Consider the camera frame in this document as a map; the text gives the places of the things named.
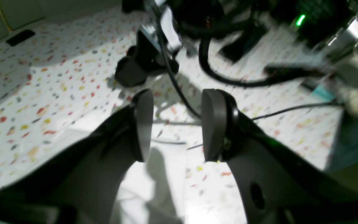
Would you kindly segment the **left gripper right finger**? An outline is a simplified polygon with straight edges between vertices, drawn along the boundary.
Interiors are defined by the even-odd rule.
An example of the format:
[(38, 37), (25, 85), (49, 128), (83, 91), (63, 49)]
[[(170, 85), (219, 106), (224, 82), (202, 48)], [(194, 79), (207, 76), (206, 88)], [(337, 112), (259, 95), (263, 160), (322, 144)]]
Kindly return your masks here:
[(358, 192), (333, 180), (241, 113), (223, 90), (204, 89), (205, 161), (226, 162), (249, 224), (358, 224)]

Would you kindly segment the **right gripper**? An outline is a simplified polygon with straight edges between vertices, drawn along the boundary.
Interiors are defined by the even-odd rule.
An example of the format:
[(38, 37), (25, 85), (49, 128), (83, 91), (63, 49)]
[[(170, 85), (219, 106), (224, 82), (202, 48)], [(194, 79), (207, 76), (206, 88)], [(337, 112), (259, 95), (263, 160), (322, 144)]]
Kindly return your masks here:
[(185, 48), (187, 56), (197, 54), (195, 47), (183, 39), (175, 27), (171, 0), (145, 0), (145, 11), (151, 22), (139, 27), (135, 45), (129, 47), (125, 57), (117, 63), (114, 80), (125, 88), (143, 85), (149, 77), (177, 73), (178, 52)]

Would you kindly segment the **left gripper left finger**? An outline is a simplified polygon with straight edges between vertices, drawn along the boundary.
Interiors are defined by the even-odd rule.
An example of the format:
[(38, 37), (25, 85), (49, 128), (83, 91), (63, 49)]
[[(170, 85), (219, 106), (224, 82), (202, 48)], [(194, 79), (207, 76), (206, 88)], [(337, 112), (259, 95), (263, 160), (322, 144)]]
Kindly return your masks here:
[(148, 158), (154, 114), (150, 89), (36, 171), (0, 190), (0, 221), (107, 224), (119, 186)]

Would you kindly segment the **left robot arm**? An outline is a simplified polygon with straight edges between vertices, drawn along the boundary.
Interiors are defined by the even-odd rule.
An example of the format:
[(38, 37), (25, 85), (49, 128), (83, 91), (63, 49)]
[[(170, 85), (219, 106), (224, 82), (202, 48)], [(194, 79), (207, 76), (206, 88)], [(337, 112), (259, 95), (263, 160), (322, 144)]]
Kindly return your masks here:
[(339, 70), (307, 55), (284, 57), (294, 34), (309, 48), (338, 42), (340, 22), (321, 3), (284, 1), (267, 18), (225, 16), (194, 0), (177, 12), (124, 14), (109, 9), (63, 25), (0, 64), (0, 221), (11, 224), (108, 224), (129, 169), (144, 164), (186, 174), (185, 157), (163, 159), (151, 146), (153, 124), (164, 136), (195, 143), (207, 165), (220, 161), (235, 180), (248, 224), (358, 224), (358, 190), (328, 177), (298, 153), (323, 152), (345, 98), (319, 104), (317, 135), (288, 119), (273, 127), (275, 105), (298, 99), (297, 78), (326, 80)]

